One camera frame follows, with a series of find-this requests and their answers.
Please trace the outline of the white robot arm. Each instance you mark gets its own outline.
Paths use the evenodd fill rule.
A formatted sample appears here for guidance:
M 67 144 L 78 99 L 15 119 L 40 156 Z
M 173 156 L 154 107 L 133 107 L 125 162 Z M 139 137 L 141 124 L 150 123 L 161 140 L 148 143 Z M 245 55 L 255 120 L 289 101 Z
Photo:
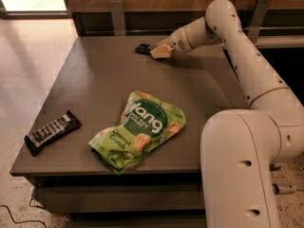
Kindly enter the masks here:
M 248 108 L 213 115 L 201 133 L 207 228 L 281 228 L 270 166 L 304 150 L 304 106 L 241 29 L 235 6 L 211 2 L 203 17 L 152 50 L 155 59 L 223 43 Z

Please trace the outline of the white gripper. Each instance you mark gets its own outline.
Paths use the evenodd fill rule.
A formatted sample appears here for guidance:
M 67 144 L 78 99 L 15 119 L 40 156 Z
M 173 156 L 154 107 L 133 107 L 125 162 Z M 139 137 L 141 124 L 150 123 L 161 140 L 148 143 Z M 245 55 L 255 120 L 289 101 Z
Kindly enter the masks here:
M 185 28 L 179 28 L 171 33 L 169 37 L 160 41 L 150 51 L 150 54 L 154 59 L 164 59 L 173 54 L 185 54 L 192 50 L 193 48 L 186 37 Z

